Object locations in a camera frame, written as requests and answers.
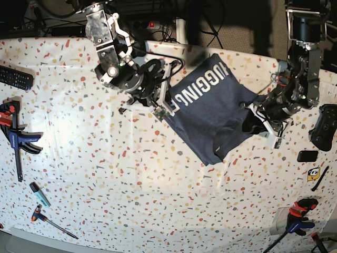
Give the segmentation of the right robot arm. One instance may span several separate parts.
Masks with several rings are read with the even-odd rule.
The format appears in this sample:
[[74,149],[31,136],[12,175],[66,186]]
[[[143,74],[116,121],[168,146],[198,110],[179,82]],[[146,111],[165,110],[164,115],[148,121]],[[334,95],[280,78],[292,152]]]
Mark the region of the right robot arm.
[[84,13],[85,34],[94,44],[99,64],[95,68],[98,80],[111,89],[130,97],[123,102],[119,113],[148,109],[158,120],[174,116],[175,106],[170,96],[170,79],[184,66],[183,59],[171,57],[168,65],[165,54],[153,53],[154,59],[142,65],[137,57],[151,52],[144,41],[136,41],[119,25],[119,14],[108,10],[108,1],[71,1],[74,13]]

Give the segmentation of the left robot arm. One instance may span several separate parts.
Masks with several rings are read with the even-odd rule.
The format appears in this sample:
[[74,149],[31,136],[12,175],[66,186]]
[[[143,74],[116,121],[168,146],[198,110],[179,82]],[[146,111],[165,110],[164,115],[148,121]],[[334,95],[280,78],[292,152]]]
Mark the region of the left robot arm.
[[285,1],[288,22],[287,67],[276,74],[276,87],[266,96],[257,96],[241,106],[250,112],[243,131],[267,133],[267,146],[278,149],[292,115],[311,109],[319,102],[319,44],[326,40],[329,1]]

